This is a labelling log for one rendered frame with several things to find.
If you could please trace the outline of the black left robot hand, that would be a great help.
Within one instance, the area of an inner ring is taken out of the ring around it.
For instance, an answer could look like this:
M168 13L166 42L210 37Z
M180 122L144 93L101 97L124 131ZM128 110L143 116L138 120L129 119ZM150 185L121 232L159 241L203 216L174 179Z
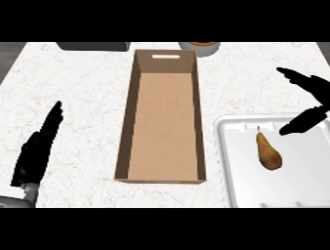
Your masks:
M35 131L22 146L10 186L40 184L51 151L53 141L63 121L62 102L57 101L42 122L41 129Z

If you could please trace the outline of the brown pear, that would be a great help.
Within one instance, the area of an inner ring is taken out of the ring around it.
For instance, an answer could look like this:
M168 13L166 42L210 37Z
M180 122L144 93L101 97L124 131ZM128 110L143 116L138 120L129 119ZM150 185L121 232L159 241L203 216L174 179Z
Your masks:
M268 170L277 170L283 167L283 156L271 146L262 132L256 133L258 156L262 166Z

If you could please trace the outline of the dark grey appliance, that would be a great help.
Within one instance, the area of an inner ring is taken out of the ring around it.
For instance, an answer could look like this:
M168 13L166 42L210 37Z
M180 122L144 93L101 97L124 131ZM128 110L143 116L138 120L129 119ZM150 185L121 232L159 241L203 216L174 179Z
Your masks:
M57 46L66 51L126 52L129 50L129 42L57 42Z

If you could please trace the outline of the white plastic tray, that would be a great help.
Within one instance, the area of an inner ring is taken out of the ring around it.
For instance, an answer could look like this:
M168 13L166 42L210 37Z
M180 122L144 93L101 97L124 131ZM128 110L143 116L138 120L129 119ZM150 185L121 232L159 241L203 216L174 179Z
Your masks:
M280 134L294 116L224 115L215 122L225 203L231 208L330 207L330 119L302 134ZM283 167L259 162L256 135L281 153Z

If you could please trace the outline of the grey pot with orange contents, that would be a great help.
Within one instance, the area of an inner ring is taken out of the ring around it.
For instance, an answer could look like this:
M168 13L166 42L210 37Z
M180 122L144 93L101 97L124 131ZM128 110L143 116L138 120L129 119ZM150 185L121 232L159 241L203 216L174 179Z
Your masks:
M212 56L221 47L219 42L180 42L182 50L194 50L199 58Z

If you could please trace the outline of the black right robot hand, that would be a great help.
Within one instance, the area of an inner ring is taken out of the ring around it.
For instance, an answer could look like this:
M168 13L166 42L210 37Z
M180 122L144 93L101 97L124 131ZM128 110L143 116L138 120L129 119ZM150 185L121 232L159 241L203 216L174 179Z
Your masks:
M286 136L293 133L305 133L327 118L327 112L330 112L330 81L315 75L305 76L283 67L278 67L277 70L284 74L290 83L297 85L320 102L320 106L305 110L280 129L280 135Z

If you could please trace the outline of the brown cardboard box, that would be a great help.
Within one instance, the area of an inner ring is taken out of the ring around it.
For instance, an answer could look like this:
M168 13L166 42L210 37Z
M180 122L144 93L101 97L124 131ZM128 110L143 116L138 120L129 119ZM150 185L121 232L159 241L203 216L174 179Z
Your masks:
M190 50L138 50L115 179L125 183L206 181L197 58Z

